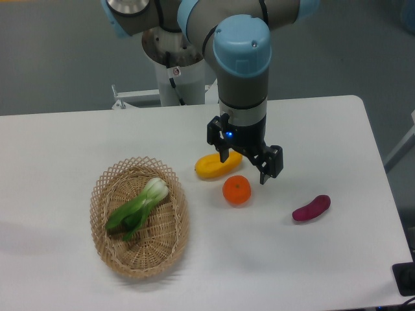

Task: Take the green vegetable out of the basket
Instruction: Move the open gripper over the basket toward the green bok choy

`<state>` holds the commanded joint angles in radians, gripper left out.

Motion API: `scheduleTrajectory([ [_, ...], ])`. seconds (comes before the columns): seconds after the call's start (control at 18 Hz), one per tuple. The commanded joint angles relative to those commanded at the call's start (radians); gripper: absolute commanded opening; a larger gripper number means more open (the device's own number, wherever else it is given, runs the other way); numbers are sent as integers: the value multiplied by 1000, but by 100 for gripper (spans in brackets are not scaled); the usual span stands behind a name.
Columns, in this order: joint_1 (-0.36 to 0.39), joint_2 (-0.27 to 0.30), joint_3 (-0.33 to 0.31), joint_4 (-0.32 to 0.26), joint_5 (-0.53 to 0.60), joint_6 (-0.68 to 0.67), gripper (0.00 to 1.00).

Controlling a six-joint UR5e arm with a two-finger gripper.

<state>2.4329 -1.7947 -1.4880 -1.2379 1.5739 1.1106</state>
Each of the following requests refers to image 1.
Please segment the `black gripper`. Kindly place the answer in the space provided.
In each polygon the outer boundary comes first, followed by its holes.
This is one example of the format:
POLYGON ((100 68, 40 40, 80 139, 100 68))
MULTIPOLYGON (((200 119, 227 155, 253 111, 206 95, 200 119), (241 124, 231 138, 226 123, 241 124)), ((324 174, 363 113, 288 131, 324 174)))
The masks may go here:
POLYGON ((230 116, 224 113, 207 124, 207 143, 215 147, 220 162, 226 162, 230 149, 241 153, 258 169, 261 185, 270 178, 276 178, 283 170, 282 147, 265 143, 266 119, 263 117, 249 126, 237 126, 231 124, 230 116))

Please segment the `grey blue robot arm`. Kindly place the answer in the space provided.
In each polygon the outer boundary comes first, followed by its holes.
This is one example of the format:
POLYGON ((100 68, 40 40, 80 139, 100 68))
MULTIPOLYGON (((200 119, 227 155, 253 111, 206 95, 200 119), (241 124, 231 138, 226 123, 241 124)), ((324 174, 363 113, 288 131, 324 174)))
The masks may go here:
POLYGON ((264 140, 270 33, 317 11, 318 1, 103 1, 114 30, 133 36, 161 28, 181 34, 217 76, 220 113, 207 142, 225 161, 245 156, 264 183, 283 169, 283 150, 264 140))

